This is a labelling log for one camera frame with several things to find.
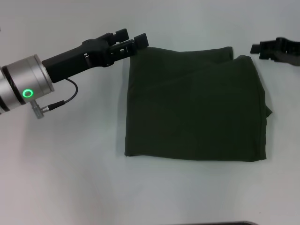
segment folded fabric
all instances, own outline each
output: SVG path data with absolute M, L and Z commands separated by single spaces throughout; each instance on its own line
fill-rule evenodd
M 262 160 L 270 113 L 250 57 L 148 47 L 130 60 L 125 155 Z

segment white table surface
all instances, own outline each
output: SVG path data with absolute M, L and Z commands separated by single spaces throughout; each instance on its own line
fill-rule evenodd
M 300 41 L 299 1 L 2 0 L 0 65 L 42 60 L 127 28 L 150 46 L 232 46 L 235 57 L 276 37 Z M 300 223 L 300 67 L 252 59 L 267 106 L 267 160 L 125 157 L 129 59 L 72 77 L 78 96 L 37 120 L 30 105 L 0 116 L 0 224 Z M 74 87 L 38 100 L 69 98 Z

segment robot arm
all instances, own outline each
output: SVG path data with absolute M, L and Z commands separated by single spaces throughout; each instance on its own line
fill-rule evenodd
M 252 45 L 251 54 L 260 54 L 261 60 L 273 60 L 275 62 L 289 63 L 300 66 L 300 42 L 290 41 L 284 37 L 278 37 L 273 41 L 261 41 L 258 45 Z
M 146 34 L 129 40 L 127 30 L 122 29 L 116 34 L 86 40 L 81 46 L 44 61 L 34 55 L 3 66 L 0 68 L 0 114 L 30 102 L 37 117 L 42 118 L 44 112 L 66 103 L 61 101 L 50 108 L 39 108 L 35 100 L 54 91 L 52 83 L 93 67 L 111 66 L 147 46 Z

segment black object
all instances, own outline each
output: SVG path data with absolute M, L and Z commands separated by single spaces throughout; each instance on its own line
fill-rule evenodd
M 270 113 L 250 57 L 147 47 L 130 58 L 125 155 L 263 160 Z
M 48 109 L 49 109 L 49 111 L 51 111 L 51 110 L 56 109 L 64 104 L 65 104 L 65 101 L 60 101 L 60 102 L 48 105 Z
M 261 60 L 271 59 L 275 62 L 285 62 L 300 66 L 300 42 L 278 37 L 274 41 L 262 41 L 252 45 L 251 54 L 260 54 Z
M 129 40 L 127 30 L 122 29 L 116 34 L 107 33 L 96 39 L 86 40 L 81 46 L 42 63 L 52 82 L 56 83 L 93 67 L 111 66 L 115 61 L 135 55 L 137 49 L 147 46 L 146 34 Z

